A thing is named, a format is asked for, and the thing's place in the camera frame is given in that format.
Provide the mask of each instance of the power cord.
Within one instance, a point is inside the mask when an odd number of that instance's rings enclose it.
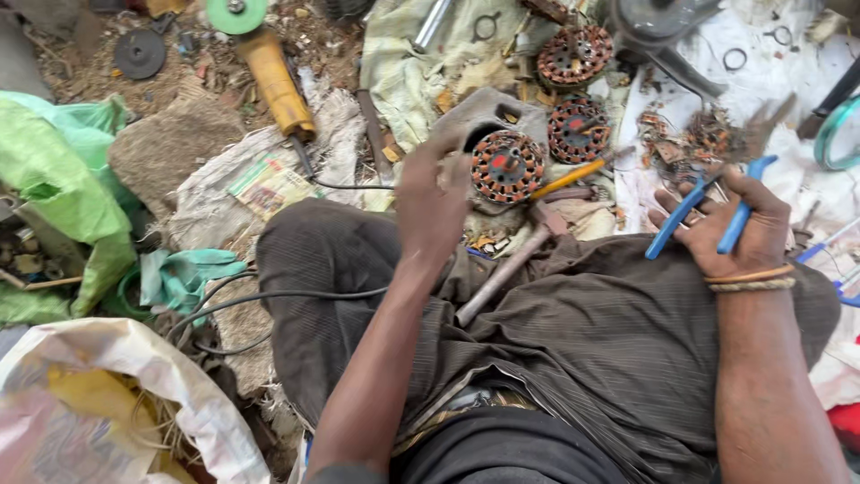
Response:
[[[300,289],[285,289],[285,290],[278,290],[278,291],[267,291],[264,293],[258,293],[258,294],[254,294],[254,295],[245,295],[242,297],[237,297],[236,299],[232,299],[230,301],[224,301],[224,302],[221,302],[219,304],[209,306],[206,309],[202,309],[203,305],[206,304],[206,302],[209,301],[215,295],[215,293],[217,293],[224,286],[226,286],[230,282],[235,281],[236,279],[241,279],[243,277],[251,277],[251,276],[257,276],[257,272],[247,271],[247,272],[241,272],[241,273],[236,274],[234,276],[226,277],[223,281],[219,282],[217,286],[212,288],[211,291],[206,293],[203,296],[203,298],[200,299],[200,302],[197,303],[197,306],[194,307],[194,309],[192,310],[192,313],[189,314],[188,316],[186,316],[184,319],[182,319],[178,323],[176,323],[176,326],[173,326],[173,328],[167,333],[167,336],[164,338],[167,339],[169,343],[174,344],[175,341],[177,340],[177,337],[182,335],[182,333],[185,331],[186,326],[190,325],[192,322],[194,322],[198,318],[202,318],[203,316],[207,316],[208,314],[215,313],[216,311],[220,311],[221,309],[226,309],[227,307],[233,307],[236,304],[242,304],[243,302],[258,301],[260,299],[265,299],[268,297],[294,297],[294,296],[316,297],[319,299],[331,300],[331,301],[355,301],[358,299],[366,299],[368,297],[373,297],[375,295],[381,295],[381,294],[384,294],[386,291],[388,291],[388,286],[386,286],[384,288],[374,289],[374,290],[370,290],[370,291],[364,291],[364,292],[360,292],[360,293],[345,293],[345,294],[328,293],[328,292],[320,292],[320,291],[306,291],[306,290],[300,290]],[[230,356],[230,355],[237,355],[239,353],[242,353],[242,352],[248,351],[252,348],[255,348],[257,345],[266,341],[271,336],[272,336],[272,331],[269,330],[265,334],[260,336],[258,339],[255,339],[253,342],[246,344],[245,346],[243,346],[241,348],[236,348],[233,350],[222,350],[219,348],[209,348],[208,346],[204,346],[204,345],[199,344],[199,343],[194,343],[193,346],[194,346],[194,348],[197,348],[198,350],[206,351],[206,352],[212,353],[213,355]]]
[[[296,154],[298,154],[298,159],[302,162],[302,166],[304,170],[308,173],[308,181],[312,183],[316,183],[317,185],[329,188],[329,189],[339,189],[339,190],[366,190],[366,189],[381,189],[381,190],[393,190],[396,187],[392,187],[389,185],[335,185],[333,183],[326,183],[321,181],[316,177],[316,173],[314,173],[314,169],[310,166],[310,158],[308,158],[308,152],[304,150],[304,145],[302,144],[302,140],[298,137],[297,134],[290,135],[290,141],[292,141],[292,147],[296,150]]]

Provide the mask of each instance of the left hand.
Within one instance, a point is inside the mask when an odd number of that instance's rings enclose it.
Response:
[[[458,133],[432,139],[403,160],[402,181],[396,191],[401,260],[422,269],[442,270],[463,236],[471,157],[459,156],[443,173],[444,186],[437,184],[439,161],[457,150],[458,142]]]

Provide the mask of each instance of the hammer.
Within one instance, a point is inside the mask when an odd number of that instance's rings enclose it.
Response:
[[[478,292],[454,314],[460,327],[469,325],[487,301],[499,292],[501,286],[540,249],[547,239],[568,233],[568,223],[561,215],[550,210],[544,202],[535,202],[529,209],[529,215],[537,225],[535,232],[521,249],[495,268],[493,275],[478,289]]]

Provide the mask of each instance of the dark pants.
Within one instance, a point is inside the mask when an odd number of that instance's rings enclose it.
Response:
[[[687,250],[649,261],[648,235],[537,254],[466,328],[454,312],[495,263],[458,248],[424,308],[398,440],[482,375],[585,432],[633,482],[707,482],[716,462],[716,304]],[[400,256],[391,219],[305,200],[277,214],[257,247],[262,291],[352,293],[388,285]],[[798,266],[792,293],[811,367],[839,318],[821,273]],[[382,300],[265,301],[286,397],[315,427]]]

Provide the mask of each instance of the dirt ground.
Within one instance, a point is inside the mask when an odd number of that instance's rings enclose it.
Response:
[[[152,20],[131,12],[98,18],[101,33],[97,38],[89,36],[89,46],[35,30],[30,34],[41,44],[36,52],[42,75],[58,103],[93,102],[119,93],[131,111],[146,116],[173,102],[182,85],[196,84],[236,109],[249,131],[274,123],[248,67],[236,55],[235,41],[217,33],[203,20],[205,16],[200,14],[197,2],[191,2],[164,33],[167,55],[161,71],[143,80],[127,78],[116,69],[114,49],[121,35],[135,28],[148,28]],[[335,26],[321,8],[303,0],[283,0],[270,7],[266,24],[278,32],[284,52],[294,65],[309,65],[315,74],[328,75],[335,87],[350,91],[358,88],[354,59],[361,55],[364,36],[359,25]],[[187,57],[178,48],[181,32],[193,33],[199,45],[197,52]]]

